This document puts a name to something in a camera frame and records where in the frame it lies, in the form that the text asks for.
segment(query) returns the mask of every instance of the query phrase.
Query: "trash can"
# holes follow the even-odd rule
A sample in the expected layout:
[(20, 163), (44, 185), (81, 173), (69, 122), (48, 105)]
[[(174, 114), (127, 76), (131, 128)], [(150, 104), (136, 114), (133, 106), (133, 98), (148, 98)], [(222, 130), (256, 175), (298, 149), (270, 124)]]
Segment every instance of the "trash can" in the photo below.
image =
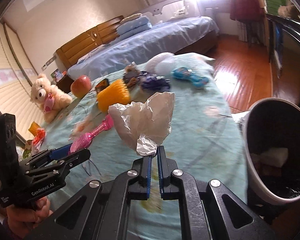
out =
[[(257, 101), (245, 116), (243, 138), (249, 186), (264, 201), (283, 205), (300, 199), (300, 108), (279, 98)], [(288, 148), (281, 176), (259, 176), (251, 153), (260, 155), (271, 147)]]

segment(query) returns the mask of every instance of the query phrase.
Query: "headboard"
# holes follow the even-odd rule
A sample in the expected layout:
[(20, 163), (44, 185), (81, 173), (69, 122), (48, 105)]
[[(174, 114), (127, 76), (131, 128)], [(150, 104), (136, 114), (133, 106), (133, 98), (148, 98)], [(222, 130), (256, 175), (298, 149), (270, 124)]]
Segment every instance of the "headboard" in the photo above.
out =
[(121, 15), (101, 23), (68, 41), (56, 50), (55, 55), (58, 58), (56, 62), (69, 69), (78, 62), (79, 58), (93, 49), (113, 41), (119, 36), (116, 30), (123, 18)]

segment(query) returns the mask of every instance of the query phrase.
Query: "apple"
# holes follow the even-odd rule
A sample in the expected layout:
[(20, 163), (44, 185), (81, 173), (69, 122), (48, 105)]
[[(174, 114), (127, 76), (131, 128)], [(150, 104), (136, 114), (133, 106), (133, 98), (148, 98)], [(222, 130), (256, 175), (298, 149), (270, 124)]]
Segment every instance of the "apple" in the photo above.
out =
[(75, 80), (70, 87), (71, 92), (78, 98), (84, 98), (91, 90), (90, 78), (82, 75)]

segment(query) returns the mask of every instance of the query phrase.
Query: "teddy bear's ear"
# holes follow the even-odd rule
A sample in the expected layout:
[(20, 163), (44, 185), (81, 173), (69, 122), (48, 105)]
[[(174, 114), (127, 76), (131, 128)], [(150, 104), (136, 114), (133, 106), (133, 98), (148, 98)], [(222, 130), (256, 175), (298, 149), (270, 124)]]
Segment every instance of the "teddy bear's ear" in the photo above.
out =
[(41, 74), (39, 74), (39, 76), (38, 76), (38, 78), (47, 78), (47, 76), (45, 75), (45, 74), (43, 74), (43, 73), (41, 73)]

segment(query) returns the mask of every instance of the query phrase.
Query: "metal bolt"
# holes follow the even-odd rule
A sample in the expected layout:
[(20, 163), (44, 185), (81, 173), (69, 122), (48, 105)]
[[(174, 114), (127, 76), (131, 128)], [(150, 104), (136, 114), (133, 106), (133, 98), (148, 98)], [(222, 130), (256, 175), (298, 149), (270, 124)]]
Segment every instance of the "metal bolt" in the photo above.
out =
[(137, 175), (138, 175), (138, 173), (135, 170), (128, 171), (128, 176), (130, 176), (130, 177), (134, 177), (134, 176), (137, 176)]
[(93, 181), (91, 181), (91, 182), (89, 183), (89, 186), (90, 186), (90, 187), (99, 187), (99, 186), (100, 186), (100, 183), (99, 183), (99, 181), (97, 181), (97, 180), (93, 180)]
[(221, 185), (221, 182), (217, 179), (213, 179), (212, 181), (210, 181), (210, 185), (213, 187), (219, 187)]
[(183, 171), (182, 170), (174, 170), (172, 172), (172, 174), (175, 175), (175, 176), (181, 176), (183, 174)]

